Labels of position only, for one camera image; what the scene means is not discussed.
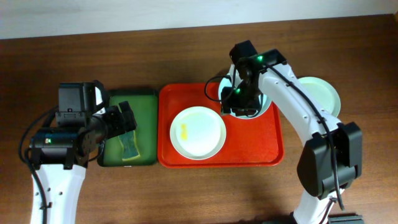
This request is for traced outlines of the green yellow sponge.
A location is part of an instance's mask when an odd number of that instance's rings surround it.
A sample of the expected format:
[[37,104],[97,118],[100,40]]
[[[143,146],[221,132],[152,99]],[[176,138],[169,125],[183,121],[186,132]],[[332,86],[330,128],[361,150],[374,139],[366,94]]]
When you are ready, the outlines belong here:
[[141,156],[137,145],[137,137],[135,131],[130,131],[118,136],[122,148],[122,161],[131,161]]

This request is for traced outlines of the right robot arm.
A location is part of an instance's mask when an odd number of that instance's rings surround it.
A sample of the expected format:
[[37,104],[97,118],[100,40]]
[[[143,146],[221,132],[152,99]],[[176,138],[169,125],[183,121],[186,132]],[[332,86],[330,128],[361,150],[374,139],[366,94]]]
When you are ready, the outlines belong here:
[[276,223],[364,223],[361,215],[330,215],[341,194],[362,173],[363,134],[354,122],[333,116],[298,81],[277,50],[258,53],[251,41],[235,44],[231,86],[221,91],[221,113],[255,118],[265,95],[298,134],[303,151],[297,174],[304,188],[298,207]]

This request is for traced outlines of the white plate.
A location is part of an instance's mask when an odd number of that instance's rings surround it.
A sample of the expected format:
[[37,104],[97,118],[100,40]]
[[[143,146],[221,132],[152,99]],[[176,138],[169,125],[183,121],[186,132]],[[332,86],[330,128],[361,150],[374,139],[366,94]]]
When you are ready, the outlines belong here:
[[220,152],[226,141],[226,125],[212,109],[193,106],[176,115],[169,134],[172,146],[181,156],[201,161]]

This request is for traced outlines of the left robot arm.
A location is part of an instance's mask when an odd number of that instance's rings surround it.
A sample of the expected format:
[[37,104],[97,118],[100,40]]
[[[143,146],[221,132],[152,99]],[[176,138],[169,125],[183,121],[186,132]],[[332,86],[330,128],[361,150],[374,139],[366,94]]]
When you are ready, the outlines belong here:
[[34,187],[31,223],[74,223],[90,153],[136,128],[129,103],[110,106],[99,81],[61,83],[58,106],[24,152]]

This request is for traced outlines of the pale green plate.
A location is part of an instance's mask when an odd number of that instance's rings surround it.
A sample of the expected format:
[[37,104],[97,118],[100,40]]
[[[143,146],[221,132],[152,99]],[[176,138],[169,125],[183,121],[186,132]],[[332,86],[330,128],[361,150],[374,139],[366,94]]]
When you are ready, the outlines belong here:
[[302,77],[299,82],[314,98],[334,117],[338,117],[341,110],[340,96],[328,82],[317,77]]

